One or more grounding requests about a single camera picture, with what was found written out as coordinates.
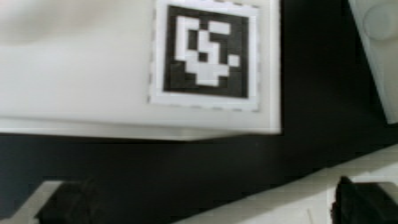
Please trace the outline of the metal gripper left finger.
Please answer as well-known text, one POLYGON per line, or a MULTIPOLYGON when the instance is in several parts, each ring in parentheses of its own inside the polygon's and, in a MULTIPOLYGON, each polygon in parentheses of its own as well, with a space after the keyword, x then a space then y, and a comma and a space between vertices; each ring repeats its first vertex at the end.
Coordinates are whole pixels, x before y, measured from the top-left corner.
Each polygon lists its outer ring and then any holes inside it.
POLYGON ((92 180, 44 181, 5 224, 103 224, 92 180))

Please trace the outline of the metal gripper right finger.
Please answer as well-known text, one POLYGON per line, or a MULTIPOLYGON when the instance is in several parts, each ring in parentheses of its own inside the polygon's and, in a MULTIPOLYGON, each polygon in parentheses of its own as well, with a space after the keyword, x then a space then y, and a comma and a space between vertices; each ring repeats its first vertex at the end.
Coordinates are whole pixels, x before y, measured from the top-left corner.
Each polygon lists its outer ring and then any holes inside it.
POLYGON ((398 185, 341 177, 332 203, 332 224, 398 224, 398 185))

